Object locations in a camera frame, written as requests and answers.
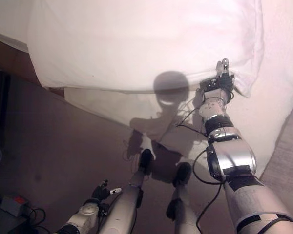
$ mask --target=floor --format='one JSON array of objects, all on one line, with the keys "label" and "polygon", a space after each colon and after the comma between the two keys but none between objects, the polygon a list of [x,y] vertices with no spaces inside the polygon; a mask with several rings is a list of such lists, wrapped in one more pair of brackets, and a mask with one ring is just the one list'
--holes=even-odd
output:
[{"label": "floor", "polygon": [[[56,231],[89,198],[94,187],[109,179],[109,187],[126,185],[137,160],[128,160],[131,130],[89,114],[41,87],[13,78],[6,117],[5,147],[0,165],[0,195],[18,193],[43,207],[45,227]],[[167,167],[182,159],[157,147],[157,160]],[[197,168],[203,178],[204,168]],[[173,193],[173,173],[146,178],[144,198],[133,233],[173,233],[166,218]],[[193,209],[200,213],[217,191],[191,178],[188,191]],[[293,195],[278,193],[293,212]],[[222,191],[202,218],[204,233],[234,233]]]}]

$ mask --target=pillow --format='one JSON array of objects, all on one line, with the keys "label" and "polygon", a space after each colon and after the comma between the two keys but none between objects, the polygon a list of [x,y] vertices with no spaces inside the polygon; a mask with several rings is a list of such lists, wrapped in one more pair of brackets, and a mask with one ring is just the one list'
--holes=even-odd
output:
[{"label": "pillow", "polygon": [[[46,87],[152,92],[182,72],[188,85],[230,58],[248,96],[263,56],[260,0],[35,0],[28,49]],[[174,79],[167,89],[181,85]]]}]

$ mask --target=white bedding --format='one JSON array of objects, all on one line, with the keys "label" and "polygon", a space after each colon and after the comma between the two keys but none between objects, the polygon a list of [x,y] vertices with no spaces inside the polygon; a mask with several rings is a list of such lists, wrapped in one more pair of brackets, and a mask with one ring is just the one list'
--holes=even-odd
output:
[{"label": "white bedding", "polygon": [[[272,156],[282,125],[293,107],[293,1],[264,0],[262,3],[265,53],[258,79],[250,98],[235,93],[227,108],[234,125],[256,155],[258,176]],[[192,91],[188,100],[194,95]],[[152,118],[153,121],[139,121],[132,127],[190,159],[206,146],[206,142],[201,142],[202,138],[192,131],[176,129],[174,124],[178,121],[171,117],[162,118],[158,123],[154,121],[162,111],[156,95],[66,88],[65,99],[79,108],[125,125],[130,125],[133,118]],[[201,163],[207,166],[203,158]]]},{"label": "white bedding", "polygon": [[0,41],[28,53],[27,31],[32,0],[0,0]]},{"label": "white bedding", "polygon": [[[249,95],[262,33],[260,0],[35,0],[28,48],[46,87],[153,91],[166,71],[193,85],[229,57],[236,87]],[[166,88],[180,85],[171,79]]]},{"label": "white bedding", "polygon": [[[32,4],[32,0],[0,0],[0,35],[26,45]],[[282,124],[293,107],[293,0],[286,2],[262,0],[262,9],[265,53],[258,79],[252,87],[250,98],[236,94],[228,106],[228,113],[233,123],[241,130],[257,156],[259,175],[269,161]],[[40,31],[37,31],[37,35],[42,36]],[[57,41],[59,41],[57,38],[53,38],[53,41],[49,42],[54,46],[61,45],[61,43],[56,43]],[[73,47],[78,48],[78,44],[73,44]],[[65,68],[76,65],[73,60],[65,62]],[[69,72],[56,71],[62,67],[54,66],[53,69],[54,74],[59,72],[63,73],[61,76],[71,77]],[[76,72],[74,75],[82,76],[78,70]],[[66,88],[65,98],[82,109],[125,125],[129,125],[134,117],[158,118],[161,112],[154,95],[126,95],[109,91]],[[176,149],[176,146],[186,144],[185,136],[189,136],[193,141],[195,136],[191,135],[187,129],[178,128],[178,131],[182,133],[170,133],[161,137],[162,143],[171,149]],[[174,137],[178,138],[180,144],[169,140]],[[196,150],[192,152],[190,158],[197,153]]]}]

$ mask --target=gray fabric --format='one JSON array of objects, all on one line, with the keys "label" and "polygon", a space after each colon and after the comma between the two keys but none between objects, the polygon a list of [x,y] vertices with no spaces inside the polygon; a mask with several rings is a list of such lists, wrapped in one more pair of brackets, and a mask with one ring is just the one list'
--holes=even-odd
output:
[{"label": "gray fabric", "polygon": [[293,193],[293,110],[264,171],[262,181],[275,190]]}]

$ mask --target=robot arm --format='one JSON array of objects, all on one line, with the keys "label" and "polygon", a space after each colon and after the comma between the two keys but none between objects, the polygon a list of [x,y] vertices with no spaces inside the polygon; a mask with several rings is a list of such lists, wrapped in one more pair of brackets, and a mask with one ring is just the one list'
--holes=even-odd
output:
[{"label": "robot arm", "polygon": [[224,58],[218,75],[201,84],[204,102],[199,113],[208,136],[210,175],[224,183],[237,233],[293,233],[290,213],[272,190],[255,177],[254,153],[226,113],[234,82],[228,68],[228,59]]},{"label": "robot arm", "polygon": [[111,191],[106,189],[107,180],[104,180],[101,185],[93,191],[91,199],[88,199],[78,212],[62,226],[56,234],[86,234],[92,229],[98,216],[107,214],[101,201],[108,198],[114,193],[119,193],[122,189],[116,188]]}]

